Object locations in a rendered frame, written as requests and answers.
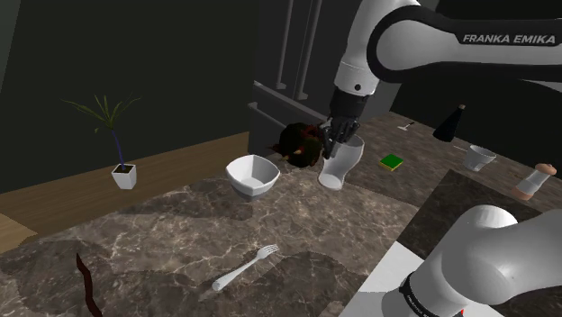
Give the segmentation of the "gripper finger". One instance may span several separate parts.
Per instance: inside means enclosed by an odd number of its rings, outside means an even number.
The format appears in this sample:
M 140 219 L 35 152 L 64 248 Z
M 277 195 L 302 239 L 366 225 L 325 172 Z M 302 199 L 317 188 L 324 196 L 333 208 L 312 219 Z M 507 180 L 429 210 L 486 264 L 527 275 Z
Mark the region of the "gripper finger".
M 322 143 L 323 157 L 329 159 L 334 147 L 334 143 L 339 136 L 339 123 L 337 119 L 329 119 L 322 124 Z
M 353 137 L 360 127 L 359 122 L 344 122 L 338 129 L 338 142 L 346 143 Z

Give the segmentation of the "tall white cup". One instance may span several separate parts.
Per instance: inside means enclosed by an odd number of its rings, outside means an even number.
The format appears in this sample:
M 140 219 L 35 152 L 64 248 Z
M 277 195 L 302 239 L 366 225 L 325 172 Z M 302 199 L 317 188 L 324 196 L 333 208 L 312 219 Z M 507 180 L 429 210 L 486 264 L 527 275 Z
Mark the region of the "tall white cup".
M 354 135 L 348 142 L 334 144 L 331 155 L 323 160 L 322 171 L 318 176 L 319 183 L 331 190 L 341 190 L 345 176 L 360 161 L 365 142 Z

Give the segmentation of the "dark red black figure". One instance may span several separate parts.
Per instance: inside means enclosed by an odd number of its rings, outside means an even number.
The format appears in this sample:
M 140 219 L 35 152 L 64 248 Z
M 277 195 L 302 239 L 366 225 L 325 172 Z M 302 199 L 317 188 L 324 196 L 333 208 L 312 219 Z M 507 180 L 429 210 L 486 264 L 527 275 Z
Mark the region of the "dark red black figure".
M 288 124 L 280 133 L 279 140 L 270 149 L 282 156 L 282 160 L 298 167 L 313 167 L 323 149 L 317 126 L 296 122 Z

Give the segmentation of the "green yellow sponge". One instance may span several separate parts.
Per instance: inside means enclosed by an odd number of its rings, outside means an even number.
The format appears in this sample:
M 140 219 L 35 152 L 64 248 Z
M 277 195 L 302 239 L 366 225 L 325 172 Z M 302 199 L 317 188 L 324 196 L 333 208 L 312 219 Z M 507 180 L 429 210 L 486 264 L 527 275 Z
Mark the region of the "green yellow sponge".
M 394 171 L 403 164 L 403 159 L 394 154 L 388 154 L 379 160 L 379 165 L 389 171 Z

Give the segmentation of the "white square bowl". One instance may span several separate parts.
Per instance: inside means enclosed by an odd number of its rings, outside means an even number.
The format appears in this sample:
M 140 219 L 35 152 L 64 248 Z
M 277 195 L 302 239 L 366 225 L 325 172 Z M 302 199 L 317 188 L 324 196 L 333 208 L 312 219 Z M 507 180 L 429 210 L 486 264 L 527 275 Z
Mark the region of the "white square bowl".
M 274 163 L 255 154 L 236 158 L 225 171 L 234 191 L 249 201 L 265 195 L 280 176 Z

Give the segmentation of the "grey cabinet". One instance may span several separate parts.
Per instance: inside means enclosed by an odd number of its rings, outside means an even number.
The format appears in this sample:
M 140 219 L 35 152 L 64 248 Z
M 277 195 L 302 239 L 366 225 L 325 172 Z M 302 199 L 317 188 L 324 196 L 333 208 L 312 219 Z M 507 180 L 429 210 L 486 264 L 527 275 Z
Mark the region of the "grey cabinet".
M 268 156 L 285 124 L 329 114 L 334 78 L 362 0 L 260 0 L 249 153 Z

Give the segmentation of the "black bottle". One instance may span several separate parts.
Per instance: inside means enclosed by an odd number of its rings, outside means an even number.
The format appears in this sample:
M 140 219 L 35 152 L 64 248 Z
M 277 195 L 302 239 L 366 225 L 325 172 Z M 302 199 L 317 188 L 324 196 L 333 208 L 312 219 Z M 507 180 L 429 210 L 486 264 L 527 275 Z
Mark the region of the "black bottle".
M 452 142 L 455 138 L 456 130 L 465 108 L 466 106 L 464 104 L 460 104 L 458 108 L 435 129 L 432 136 L 437 140 Z

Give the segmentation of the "small white cup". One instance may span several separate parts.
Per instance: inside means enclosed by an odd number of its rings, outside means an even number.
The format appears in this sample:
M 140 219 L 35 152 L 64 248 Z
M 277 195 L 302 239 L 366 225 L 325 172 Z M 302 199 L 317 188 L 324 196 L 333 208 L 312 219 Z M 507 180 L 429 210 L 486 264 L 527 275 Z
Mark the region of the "small white cup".
M 470 145 L 464 158 L 463 165 L 465 168 L 478 172 L 482 167 L 492 162 L 496 158 L 496 154 L 489 149 L 476 145 Z

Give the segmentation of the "white fork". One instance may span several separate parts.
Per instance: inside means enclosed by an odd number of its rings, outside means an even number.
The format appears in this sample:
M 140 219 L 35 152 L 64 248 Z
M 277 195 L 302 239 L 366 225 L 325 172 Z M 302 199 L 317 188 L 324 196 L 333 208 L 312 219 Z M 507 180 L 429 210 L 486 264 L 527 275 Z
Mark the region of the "white fork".
M 276 244 L 267 245 L 262 247 L 257 251 L 256 257 L 247 262 L 246 264 L 232 270 L 231 272 L 225 274 L 224 276 L 216 279 L 212 284 L 212 289 L 216 292 L 221 291 L 225 286 L 227 286 L 231 281 L 233 281 L 237 276 L 244 272 L 247 268 L 253 266 L 256 262 L 261 259 L 267 258 L 269 255 L 279 251 L 279 247 Z

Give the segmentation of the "white and tan pepper mill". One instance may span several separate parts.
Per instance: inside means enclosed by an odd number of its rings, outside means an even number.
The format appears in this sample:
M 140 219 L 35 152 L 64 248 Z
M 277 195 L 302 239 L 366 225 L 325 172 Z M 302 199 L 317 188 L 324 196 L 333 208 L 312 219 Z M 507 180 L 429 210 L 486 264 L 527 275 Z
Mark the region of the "white and tan pepper mill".
M 526 178 L 512 189 L 512 195 L 522 201 L 529 201 L 541 186 L 556 173 L 557 170 L 551 164 L 539 163 Z

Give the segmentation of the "potted plant in white pot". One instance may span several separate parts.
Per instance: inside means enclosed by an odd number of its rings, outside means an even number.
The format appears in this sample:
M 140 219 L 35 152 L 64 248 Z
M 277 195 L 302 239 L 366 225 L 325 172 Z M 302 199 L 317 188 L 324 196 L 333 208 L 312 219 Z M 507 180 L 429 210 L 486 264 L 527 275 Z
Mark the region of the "potted plant in white pot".
M 135 164 L 127 164 L 123 158 L 122 146 L 116 134 L 115 123 L 125 110 L 127 110 L 132 104 L 141 100 L 141 96 L 133 98 L 132 94 L 130 94 L 124 101 L 118 102 L 113 108 L 110 107 L 106 95 L 103 95 L 102 98 L 94 95 L 94 99 L 95 104 L 100 109 L 100 112 L 96 112 L 90 107 L 77 102 L 64 99 L 61 99 L 61 102 L 70 104 L 79 112 L 96 118 L 110 131 L 119 157 L 119 164 L 112 170 L 111 175 L 114 182 L 120 189 L 132 190 L 137 184 L 137 168 Z

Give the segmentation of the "dark red wavy strip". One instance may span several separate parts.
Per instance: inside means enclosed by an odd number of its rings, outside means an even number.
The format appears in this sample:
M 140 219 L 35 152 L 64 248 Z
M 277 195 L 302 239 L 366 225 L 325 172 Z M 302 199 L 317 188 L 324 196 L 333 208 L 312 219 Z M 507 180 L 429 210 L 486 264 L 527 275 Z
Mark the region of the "dark red wavy strip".
M 79 270 L 79 272 L 83 277 L 84 288 L 85 288 L 85 301 L 88 311 L 90 311 L 93 317 L 104 317 L 102 311 L 97 306 L 95 299 L 93 297 L 94 288 L 93 288 L 93 280 L 91 277 L 91 273 L 89 269 L 86 267 L 86 265 L 83 263 L 78 253 L 76 254 L 76 264 L 77 264 L 77 269 Z

